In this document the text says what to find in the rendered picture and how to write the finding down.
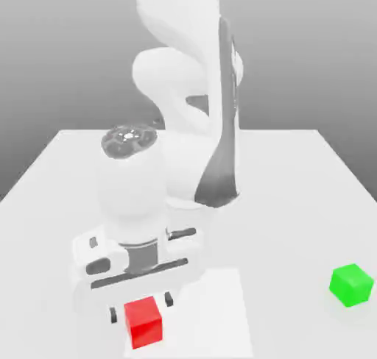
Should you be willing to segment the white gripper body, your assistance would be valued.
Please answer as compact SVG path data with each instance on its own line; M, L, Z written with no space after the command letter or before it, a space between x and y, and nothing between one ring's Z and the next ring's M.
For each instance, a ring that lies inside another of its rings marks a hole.
M200 256L177 256L153 265L130 266L127 256L72 261L73 305L78 313L107 313L110 308L181 289L199 279Z

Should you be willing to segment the small red cube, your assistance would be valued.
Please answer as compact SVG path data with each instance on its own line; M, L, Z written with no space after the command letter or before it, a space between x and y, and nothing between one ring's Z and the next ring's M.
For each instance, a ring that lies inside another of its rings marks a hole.
M153 296L124 304L124 317L132 349L163 340L162 315Z

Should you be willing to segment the small green cube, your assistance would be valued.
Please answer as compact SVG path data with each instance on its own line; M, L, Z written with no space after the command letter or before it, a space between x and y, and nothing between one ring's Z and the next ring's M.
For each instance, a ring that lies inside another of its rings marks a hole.
M332 271L329 291L349 308L368 301L373 286L374 279L352 263Z

